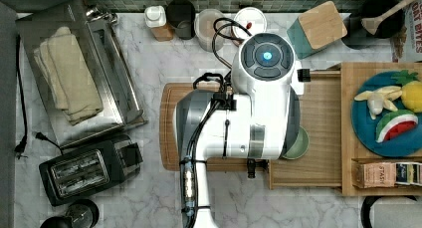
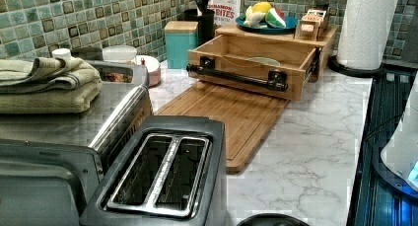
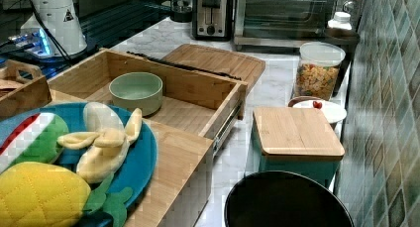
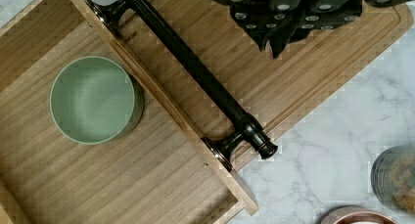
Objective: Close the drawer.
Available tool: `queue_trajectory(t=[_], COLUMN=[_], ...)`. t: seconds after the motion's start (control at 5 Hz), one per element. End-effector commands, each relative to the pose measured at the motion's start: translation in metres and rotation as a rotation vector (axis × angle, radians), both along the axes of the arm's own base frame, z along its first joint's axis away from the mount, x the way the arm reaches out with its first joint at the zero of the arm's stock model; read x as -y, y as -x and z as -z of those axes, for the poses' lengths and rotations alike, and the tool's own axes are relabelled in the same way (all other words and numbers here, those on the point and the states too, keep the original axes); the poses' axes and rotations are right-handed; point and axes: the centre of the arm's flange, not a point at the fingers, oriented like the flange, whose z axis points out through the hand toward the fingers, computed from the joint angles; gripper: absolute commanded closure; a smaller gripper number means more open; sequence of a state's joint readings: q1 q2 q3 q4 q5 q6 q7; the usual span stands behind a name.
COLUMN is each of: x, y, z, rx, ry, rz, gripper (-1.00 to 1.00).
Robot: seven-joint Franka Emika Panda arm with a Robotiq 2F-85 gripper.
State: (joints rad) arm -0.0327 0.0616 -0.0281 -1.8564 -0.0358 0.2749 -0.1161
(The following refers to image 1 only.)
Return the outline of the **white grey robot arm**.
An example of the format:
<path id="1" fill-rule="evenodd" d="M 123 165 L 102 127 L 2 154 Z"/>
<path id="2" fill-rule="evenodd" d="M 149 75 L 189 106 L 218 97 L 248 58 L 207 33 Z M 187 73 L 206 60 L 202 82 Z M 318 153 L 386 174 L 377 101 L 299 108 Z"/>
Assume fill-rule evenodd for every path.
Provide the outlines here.
<path id="1" fill-rule="evenodd" d="M 296 61 L 291 44 L 274 33 L 246 39 L 234 57 L 230 78 L 206 73 L 216 92 L 194 88 L 175 106 L 182 225 L 216 228 L 207 185 L 207 160 L 279 159 L 298 140 L 299 96 L 310 71 Z"/>

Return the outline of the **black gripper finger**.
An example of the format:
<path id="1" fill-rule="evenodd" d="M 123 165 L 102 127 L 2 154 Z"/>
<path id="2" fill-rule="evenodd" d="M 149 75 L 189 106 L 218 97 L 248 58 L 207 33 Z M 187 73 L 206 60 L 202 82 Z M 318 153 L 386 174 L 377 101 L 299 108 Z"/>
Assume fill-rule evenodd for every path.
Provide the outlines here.
<path id="1" fill-rule="evenodd" d="M 311 80 L 311 70 L 310 69 L 298 69 L 298 80 L 301 83 L 307 83 Z"/>
<path id="2" fill-rule="evenodd" d="M 268 162 L 266 160 L 247 159 L 247 176 L 249 178 L 256 177 L 257 167 L 261 167 L 266 170 L 268 167 Z"/>

